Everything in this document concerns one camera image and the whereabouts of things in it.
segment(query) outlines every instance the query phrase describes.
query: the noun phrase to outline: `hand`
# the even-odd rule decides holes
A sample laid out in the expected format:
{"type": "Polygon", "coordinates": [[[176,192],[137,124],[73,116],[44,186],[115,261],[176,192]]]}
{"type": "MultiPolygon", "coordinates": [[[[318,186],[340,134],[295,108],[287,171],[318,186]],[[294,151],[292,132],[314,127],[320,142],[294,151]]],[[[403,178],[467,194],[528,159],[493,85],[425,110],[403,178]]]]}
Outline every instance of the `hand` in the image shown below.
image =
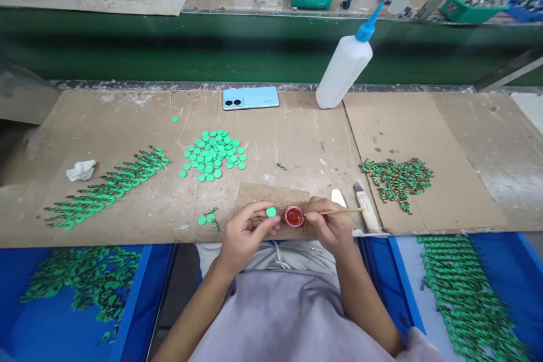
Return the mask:
{"type": "Polygon", "coordinates": [[[232,277],[245,268],[267,234],[277,234],[281,218],[266,215],[272,206],[270,201],[252,202],[226,223],[217,260],[232,277]]]}
{"type": "Polygon", "coordinates": [[[311,197],[305,211],[305,219],[317,231],[318,241],[334,257],[354,245],[352,239],[354,223],[347,213],[322,216],[319,212],[339,209],[344,207],[329,199],[311,197]]]}

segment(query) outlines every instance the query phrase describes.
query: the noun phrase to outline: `wooden board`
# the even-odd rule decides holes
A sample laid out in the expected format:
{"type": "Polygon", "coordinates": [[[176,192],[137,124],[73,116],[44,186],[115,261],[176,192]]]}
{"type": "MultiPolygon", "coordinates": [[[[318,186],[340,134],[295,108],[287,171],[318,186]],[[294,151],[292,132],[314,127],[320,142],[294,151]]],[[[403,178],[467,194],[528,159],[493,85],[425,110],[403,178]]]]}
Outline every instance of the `wooden board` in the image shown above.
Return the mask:
{"type": "Polygon", "coordinates": [[[197,219],[216,206],[223,225],[241,182],[321,197],[339,188],[347,205],[357,206],[352,186],[368,184],[357,167],[360,156],[343,107],[321,110],[309,92],[280,92],[279,100],[277,108],[224,111],[222,93],[206,90],[64,92],[45,123],[2,168],[0,247],[220,241],[213,225],[199,226],[197,219]],[[180,120],[172,123],[175,115],[180,120]],[[245,147],[247,168],[223,165],[223,177],[213,183],[199,183],[194,169],[180,179],[187,146],[203,130],[219,128],[245,147]],[[49,213],[43,207],[99,183],[100,175],[131,161],[149,144],[164,149],[167,169],[71,231],[45,226],[49,213]],[[76,161],[91,159],[98,162],[91,180],[71,183],[66,178],[76,161]]]}
{"type": "Polygon", "coordinates": [[[302,226],[293,228],[285,222],[284,213],[289,206],[298,206],[305,210],[309,203],[309,192],[299,191],[297,189],[271,187],[263,184],[241,183],[239,186],[238,200],[236,202],[236,212],[250,202],[271,201],[281,216],[281,229],[278,233],[282,239],[315,239],[317,235],[312,227],[308,227],[306,221],[302,226]]]}
{"type": "MultiPolygon", "coordinates": [[[[425,93],[348,94],[344,104],[361,157],[403,162],[418,157],[434,170],[432,186],[410,196],[413,215],[398,204],[377,209],[393,233],[508,230],[508,223],[425,93]]],[[[378,197],[377,187],[372,192],[378,197]]]]}

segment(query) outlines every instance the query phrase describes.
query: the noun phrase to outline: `green partition board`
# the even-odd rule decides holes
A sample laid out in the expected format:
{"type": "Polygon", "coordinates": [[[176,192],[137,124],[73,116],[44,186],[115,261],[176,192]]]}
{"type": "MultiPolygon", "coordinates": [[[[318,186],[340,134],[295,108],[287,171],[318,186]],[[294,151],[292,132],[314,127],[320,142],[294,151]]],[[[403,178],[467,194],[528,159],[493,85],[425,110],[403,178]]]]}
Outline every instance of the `green partition board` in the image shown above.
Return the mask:
{"type": "MultiPolygon", "coordinates": [[[[0,52],[46,79],[319,82],[360,19],[0,10],[0,52]]],[[[535,25],[380,20],[358,83],[472,84],[543,44],[535,25]]],[[[543,69],[513,84],[543,85],[543,69]]]]}

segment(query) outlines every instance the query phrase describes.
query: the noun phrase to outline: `blue nozzle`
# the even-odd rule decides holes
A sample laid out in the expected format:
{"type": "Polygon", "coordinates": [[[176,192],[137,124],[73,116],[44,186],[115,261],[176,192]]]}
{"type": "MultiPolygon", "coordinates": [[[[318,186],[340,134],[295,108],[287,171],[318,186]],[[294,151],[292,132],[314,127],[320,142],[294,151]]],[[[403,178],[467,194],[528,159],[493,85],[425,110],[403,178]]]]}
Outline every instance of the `blue nozzle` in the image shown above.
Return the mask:
{"type": "Polygon", "coordinates": [[[379,6],[377,6],[377,10],[372,14],[369,20],[362,24],[356,32],[355,38],[360,42],[368,42],[372,37],[373,33],[375,32],[375,22],[377,21],[379,12],[383,8],[383,4],[384,3],[381,2],[379,6]]]}

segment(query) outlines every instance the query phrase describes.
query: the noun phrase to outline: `blue plastic bin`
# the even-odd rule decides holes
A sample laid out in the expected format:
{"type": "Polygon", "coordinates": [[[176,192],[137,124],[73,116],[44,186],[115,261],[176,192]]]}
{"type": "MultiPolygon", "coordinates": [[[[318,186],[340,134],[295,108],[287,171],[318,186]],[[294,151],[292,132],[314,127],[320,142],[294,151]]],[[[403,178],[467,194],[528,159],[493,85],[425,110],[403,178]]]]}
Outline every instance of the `blue plastic bin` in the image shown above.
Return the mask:
{"type": "MultiPolygon", "coordinates": [[[[514,332],[530,347],[534,361],[543,360],[543,262],[522,233],[474,234],[469,239],[487,263],[486,274],[494,292],[511,308],[514,332]]],[[[414,290],[397,239],[359,238],[368,270],[402,337],[410,326],[425,332],[414,290]]]]}
{"type": "Polygon", "coordinates": [[[113,344],[101,338],[115,322],[96,321],[96,305],[73,311],[72,287],[52,298],[20,302],[37,264],[51,255],[51,248],[0,250],[0,360],[145,361],[174,246],[123,248],[141,253],[141,259],[113,344]]]}

